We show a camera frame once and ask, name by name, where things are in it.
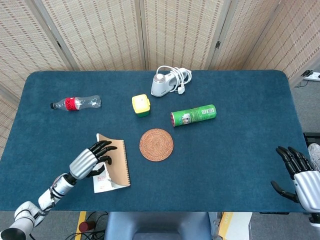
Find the green can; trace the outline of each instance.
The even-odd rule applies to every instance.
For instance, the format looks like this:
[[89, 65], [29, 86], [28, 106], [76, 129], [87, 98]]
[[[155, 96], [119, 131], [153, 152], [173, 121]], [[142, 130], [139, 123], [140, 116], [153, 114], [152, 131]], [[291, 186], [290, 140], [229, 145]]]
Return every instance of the green can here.
[[213, 104], [192, 109], [171, 112], [171, 122], [174, 127], [214, 119], [217, 115]]

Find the white power cord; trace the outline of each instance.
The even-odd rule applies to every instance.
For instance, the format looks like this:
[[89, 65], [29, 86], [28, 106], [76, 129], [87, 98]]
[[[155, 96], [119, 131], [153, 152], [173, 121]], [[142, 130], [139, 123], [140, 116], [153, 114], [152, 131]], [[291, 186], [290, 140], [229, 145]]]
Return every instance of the white power cord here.
[[178, 94], [183, 94], [186, 90], [185, 84], [187, 84], [191, 81], [191, 78], [192, 78], [191, 71], [185, 68], [185, 70], [187, 72], [187, 80], [185, 81], [184, 75], [178, 67], [162, 65], [162, 66], [158, 67], [158, 69], [156, 70], [156, 74], [158, 74], [158, 71], [161, 68], [170, 69], [170, 73], [172, 73], [176, 79], [176, 85], [174, 86], [174, 88], [170, 92], [172, 93], [172, 92], [177, 91]]

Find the white shoe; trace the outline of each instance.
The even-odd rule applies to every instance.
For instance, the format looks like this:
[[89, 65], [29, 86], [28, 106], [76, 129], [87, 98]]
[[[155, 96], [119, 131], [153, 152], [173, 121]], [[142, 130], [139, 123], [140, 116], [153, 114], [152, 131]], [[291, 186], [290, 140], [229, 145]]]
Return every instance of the white shoe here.
[[310, 160], [316, 170], [320, 171], [320, 146], [312, 143], [308, 147]]

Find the yellow box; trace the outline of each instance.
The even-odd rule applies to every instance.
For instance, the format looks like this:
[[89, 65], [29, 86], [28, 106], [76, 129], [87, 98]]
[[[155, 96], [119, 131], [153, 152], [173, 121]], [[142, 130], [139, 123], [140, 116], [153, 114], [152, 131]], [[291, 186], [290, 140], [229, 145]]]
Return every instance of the yellow box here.
[[134, 112], [139, 117], [144, 117], [149, 114], [150, 111], [150, 101], [145, 94], [137, 95], [132, 97], [132, 106]]

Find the notebook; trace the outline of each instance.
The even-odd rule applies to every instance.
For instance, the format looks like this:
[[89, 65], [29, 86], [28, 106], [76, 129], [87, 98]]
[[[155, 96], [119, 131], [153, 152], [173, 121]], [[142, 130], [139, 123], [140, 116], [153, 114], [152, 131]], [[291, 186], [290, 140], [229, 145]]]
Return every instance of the notebook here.
[[116, 146], [116, 150], [110, 150], [104, 154], [112, 159], [111, 165], [107, 162], [97, 164], [93, 170], [98, 170], [104, 165], [105, 170], [98, 176], [93, 177], [94, 193], [102, 193], [115, 189], [130, 186], [130, 177], [127, 164], [127, 154], [124, 140], [117, 140], [105, 137], [99, 133], [96, 134], [96, 140], [111, 141], [110, 146]]

